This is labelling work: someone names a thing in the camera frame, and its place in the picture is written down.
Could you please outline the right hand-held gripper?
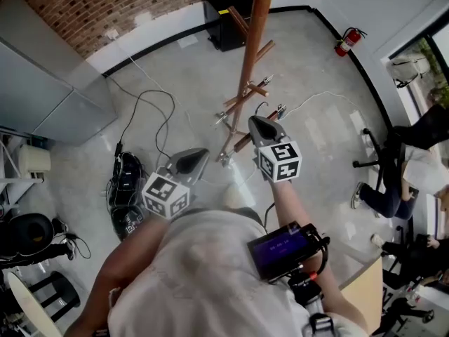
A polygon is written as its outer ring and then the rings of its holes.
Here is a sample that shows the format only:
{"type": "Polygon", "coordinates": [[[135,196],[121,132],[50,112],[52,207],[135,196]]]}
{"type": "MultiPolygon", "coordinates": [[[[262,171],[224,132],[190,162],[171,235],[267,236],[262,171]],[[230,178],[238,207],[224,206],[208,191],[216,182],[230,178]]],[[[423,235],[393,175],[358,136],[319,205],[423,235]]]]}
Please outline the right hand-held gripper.
{"type": "Polygon", "coordinates": [[[299,176],[301,151],[280,124],[254,115],[248,120],[248,128],[255,146],[255,163],[265,178],[282,182],[299,176]]]}

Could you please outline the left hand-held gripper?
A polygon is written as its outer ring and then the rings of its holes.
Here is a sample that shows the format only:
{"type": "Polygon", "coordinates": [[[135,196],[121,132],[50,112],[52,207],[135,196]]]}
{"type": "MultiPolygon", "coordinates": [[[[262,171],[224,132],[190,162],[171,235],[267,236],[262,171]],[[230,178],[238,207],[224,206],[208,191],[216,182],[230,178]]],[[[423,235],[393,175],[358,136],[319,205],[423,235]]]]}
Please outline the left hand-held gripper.
{"type": "Polygon", "coordinates": [[[206,148],[191,148],[174,154],[148,178],[142,189],[145,208],[171,220],[192,202],[193,187],[200,180],[210,158],[206,148]]]}

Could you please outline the person's left forearm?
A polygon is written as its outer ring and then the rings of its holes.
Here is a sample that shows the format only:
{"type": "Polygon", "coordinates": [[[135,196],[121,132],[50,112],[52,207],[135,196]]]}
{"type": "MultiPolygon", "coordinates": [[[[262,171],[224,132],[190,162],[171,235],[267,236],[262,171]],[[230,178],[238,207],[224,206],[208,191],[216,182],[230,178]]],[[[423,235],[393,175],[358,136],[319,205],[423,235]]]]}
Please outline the person's left forearm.
{"type": "Polygon", "coordinates": [[[64,337],[92,337],[107,325],[109,293],[125,289],[153,261],[170,223],[159,217],[144,220],[107,257],[80,316],[64,337]]]}

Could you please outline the person's right forearm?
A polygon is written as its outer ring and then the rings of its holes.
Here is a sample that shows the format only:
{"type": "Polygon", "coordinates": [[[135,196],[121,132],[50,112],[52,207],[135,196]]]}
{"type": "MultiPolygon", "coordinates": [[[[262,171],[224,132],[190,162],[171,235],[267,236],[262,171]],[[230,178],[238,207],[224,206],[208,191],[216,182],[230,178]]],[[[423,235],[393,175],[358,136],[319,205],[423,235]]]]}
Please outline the person's right forearm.
{"type": "Polygon", "coordinates": [[[280,227],[296,222],[304,227],[311,223],[297,192],[290,182],[270,183],[276,215],[280,227]]]}

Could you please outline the black electronics bundle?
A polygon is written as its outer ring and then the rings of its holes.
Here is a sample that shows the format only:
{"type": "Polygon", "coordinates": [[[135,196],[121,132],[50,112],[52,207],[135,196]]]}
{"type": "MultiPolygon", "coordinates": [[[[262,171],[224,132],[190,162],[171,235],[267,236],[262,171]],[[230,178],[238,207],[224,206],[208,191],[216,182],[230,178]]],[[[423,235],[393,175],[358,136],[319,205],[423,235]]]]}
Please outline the black electronics bundle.
{"type": "Polygon", "coordinates": [[[141,187],[145,170],[140,160],[130,152],[115,157],[112,178],[106,188],[106,200],[112,226],[123,241],[144,221],[141,187]]]}

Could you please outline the person's white T-shirt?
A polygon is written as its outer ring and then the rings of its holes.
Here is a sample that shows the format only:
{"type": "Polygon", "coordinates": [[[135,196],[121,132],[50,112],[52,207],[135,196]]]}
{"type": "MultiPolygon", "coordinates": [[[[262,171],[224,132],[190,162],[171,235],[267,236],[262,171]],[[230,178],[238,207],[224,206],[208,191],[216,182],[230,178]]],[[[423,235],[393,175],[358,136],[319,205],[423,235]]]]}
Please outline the person's white T-shirt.
{"type": "Polygon", "coordinates": [[[288,285],[260,279],[247,244],[264,234],[228,211],[178,218],[111,309],[110,336],[310,337],[310,315],[288,285]]]}

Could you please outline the black wrist-mounted screen device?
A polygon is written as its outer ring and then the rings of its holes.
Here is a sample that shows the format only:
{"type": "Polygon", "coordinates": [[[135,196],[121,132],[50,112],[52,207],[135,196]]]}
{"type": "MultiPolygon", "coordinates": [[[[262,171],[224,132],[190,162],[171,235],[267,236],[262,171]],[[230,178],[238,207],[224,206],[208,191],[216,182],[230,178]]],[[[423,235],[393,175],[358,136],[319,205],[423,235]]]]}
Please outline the black wrist-mounted screen device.
{"type": "Polygon", "coordinates": [[[301,227],[292,222],[247,246],[261,280],[274,284],[287,277],[295,301],[304,308],[322,312],[323,294],[316,278],[327,265],[329,243],[330,238],[322,237],[313,224],[301,227]],[[317,253],[321,254],[319,268],[305,271],[304,263],[317,253]]]}

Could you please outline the black office chair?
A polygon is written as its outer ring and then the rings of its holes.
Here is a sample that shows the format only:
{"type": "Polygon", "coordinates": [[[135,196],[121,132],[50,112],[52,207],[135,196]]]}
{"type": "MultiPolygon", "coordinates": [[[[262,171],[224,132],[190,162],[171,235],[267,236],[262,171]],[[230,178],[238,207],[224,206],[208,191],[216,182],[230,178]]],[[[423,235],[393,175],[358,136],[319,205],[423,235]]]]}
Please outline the black office chair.
{"type": "Polygon", "coordinates": [[[395,126],[389,130],[387,139],[379,145],[368,128],[361,130],[363,136],[368,136],[373,144],[377,160],[361,163],[353,161],[354,168],[379,166],[379,174],[375,190],[378,191],[382,182],[385,164],[397,159],[402,161],[405,154],[405,146],[413,146],[422,150],[449,140],[449,107],[441,105],[432,106],[412,126],[395,126]]]}

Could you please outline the cream appliance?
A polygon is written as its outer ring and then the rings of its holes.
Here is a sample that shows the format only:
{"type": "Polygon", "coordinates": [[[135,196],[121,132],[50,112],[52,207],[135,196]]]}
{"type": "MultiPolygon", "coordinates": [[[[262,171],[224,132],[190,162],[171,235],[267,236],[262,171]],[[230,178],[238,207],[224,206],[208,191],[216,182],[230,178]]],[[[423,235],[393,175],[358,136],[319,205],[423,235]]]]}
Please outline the cream appliance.
{"type": "Polygon", "coordinates": [[[48,150],[22,145],[18,151],[18,166],[22,178],[33,173],[46,173],[51,170],[51,154],[48,150]]]}

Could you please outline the red fire extinguisher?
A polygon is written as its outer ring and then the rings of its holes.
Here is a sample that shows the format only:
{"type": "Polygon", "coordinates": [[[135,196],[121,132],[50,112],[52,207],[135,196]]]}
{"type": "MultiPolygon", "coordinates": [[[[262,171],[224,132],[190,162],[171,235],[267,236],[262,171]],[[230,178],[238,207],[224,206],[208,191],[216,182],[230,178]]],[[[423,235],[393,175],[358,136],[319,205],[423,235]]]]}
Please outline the red fire extinguisher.
{"type": "Polygon", "coordinates": [[[359,28],[349,27],[343,34],[343,37],[337,41],[335,52],[338,56],[344,57],[350,50],[368,34],[359,28]]]}

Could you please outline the light wooden table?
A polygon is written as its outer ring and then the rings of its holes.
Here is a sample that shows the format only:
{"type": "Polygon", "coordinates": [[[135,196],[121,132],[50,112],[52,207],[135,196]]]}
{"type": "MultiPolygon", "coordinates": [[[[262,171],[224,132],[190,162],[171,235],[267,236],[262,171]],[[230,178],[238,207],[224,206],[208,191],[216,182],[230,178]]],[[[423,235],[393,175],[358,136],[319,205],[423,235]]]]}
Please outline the light wooden table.
{"type": "Polygon", "coordinates": [[[378,257],[369,266],[363,267],[341,287],[343,296],[365,318],[370,335],[380,326],[382,316],[382,258],[378,257]]]}

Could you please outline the black storage box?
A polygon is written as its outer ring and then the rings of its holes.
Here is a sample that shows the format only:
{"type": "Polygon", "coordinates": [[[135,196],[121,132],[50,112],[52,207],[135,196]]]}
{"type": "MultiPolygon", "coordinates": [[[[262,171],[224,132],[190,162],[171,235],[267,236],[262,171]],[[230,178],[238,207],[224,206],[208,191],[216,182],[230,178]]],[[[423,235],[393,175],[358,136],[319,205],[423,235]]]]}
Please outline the black storage box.
{"type": "Polygon", "coordinates": [[[228,11],[230,6],[235,7],[241,17],[249,22],[253,0],[203,0],[208,39],[222,52],[240,48],[246,43],[241,30],[228,11]]]}

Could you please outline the white bag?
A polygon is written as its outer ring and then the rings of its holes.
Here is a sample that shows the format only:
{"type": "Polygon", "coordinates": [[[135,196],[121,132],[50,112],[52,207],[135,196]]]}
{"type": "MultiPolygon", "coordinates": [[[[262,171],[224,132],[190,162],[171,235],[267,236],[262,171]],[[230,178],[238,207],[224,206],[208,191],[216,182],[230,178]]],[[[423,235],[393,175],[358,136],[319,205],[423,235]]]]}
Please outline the white bag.
{"type": "Polygon", "coordinates": [[[399,55],[387,63],[387,71],[397,88],[404,88],[430,71],[427,58],[421,53],[399,55]]]}

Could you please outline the grey metal cabinet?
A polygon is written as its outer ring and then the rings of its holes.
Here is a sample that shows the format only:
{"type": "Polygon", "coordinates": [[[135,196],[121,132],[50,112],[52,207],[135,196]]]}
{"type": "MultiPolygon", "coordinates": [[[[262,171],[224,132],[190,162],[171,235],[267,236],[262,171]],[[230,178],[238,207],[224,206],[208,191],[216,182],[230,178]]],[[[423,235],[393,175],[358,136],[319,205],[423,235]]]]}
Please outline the grey metal cabinet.
{"type": "Polygon", "coordinates": [[[95,102],[0,37],[0,127],[81,145],[116,119],[103,78],[95,102]]]}

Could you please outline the white round table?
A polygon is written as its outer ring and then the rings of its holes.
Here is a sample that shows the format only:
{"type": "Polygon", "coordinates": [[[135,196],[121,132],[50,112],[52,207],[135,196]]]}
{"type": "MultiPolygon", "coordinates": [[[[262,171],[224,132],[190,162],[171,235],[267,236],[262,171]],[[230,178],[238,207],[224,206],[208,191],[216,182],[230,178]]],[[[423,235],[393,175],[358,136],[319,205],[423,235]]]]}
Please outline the white round table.
{"type": "Polygon", "coordinates": [[[55,322],[24,282],[13,272],[7,274],[7,280],[18,305],[37,331],[44,337],[62,337],[55,322]]]}

